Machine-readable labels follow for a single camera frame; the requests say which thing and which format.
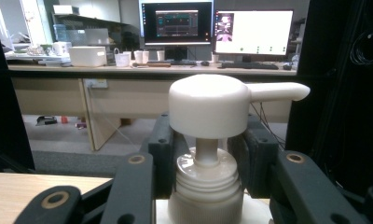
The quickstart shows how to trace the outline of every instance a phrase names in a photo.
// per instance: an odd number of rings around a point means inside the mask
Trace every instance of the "keyboard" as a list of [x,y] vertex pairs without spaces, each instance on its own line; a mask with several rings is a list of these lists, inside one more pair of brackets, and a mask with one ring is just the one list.
[[182,61],[148,61],[148,63],[169,63],[170,65],[197,65],[196,61],[182,60]]
[[272,63],[222,63],[222,67],[279,70],[279,67]]

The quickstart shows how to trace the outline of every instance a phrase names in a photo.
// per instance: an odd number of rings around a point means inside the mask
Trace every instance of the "power outlet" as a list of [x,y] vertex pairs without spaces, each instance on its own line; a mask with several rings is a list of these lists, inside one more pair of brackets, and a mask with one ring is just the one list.
[[107,79],[104,78],[87,78],[85,79],[85,86],[91,88],[108,88]]

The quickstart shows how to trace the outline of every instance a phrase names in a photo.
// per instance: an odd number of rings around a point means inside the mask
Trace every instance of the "monitor screen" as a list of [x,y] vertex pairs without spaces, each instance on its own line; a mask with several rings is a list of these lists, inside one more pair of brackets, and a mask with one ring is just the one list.
[[146,46],[210,45],[214,0],[139,0]]
[[285,55],[293,10],[217,10],[213,52]]

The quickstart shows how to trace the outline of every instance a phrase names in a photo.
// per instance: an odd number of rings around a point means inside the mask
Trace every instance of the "wooden desk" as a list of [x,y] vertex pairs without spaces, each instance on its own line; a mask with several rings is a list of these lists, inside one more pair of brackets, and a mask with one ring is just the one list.
[[[0,223],[13,223],[25,206],[42,191],[59,185],[70,185],[81,190],[81,194],[102,185],[108,178],[21,175],[0,173]],[[268,200],[257,200],[245,196],[242,222],[267,224],[271,219]],[[157,200],[157,223],[171,224],[167,215],[167,201]]]
[[[12,81],[22,114],[85,117],[90,148],[99,150],[115,132],[114,126],[120,125],[120,119],[155,119],[162,112],[168,111],[169,88],[182,77],[196,74],[220,74],[235,78],[292,77],[296,74],[296,71],[285,71],[282,68],[218,69],[218,66],[219,63],[169,68],[90,68],[22,64],[10,65],[9,70],[14,71]],[[88,89],[84,83],[85,78],[106,78],[108,88]],[[290,101],[266,103],[268,120],[286,122],[290,105]]]
[[33,197],[45,189],[71,185],[79,188],[84,194],[108,180],[108,178],[80,176],[0,173],[0,223],[13,223]]

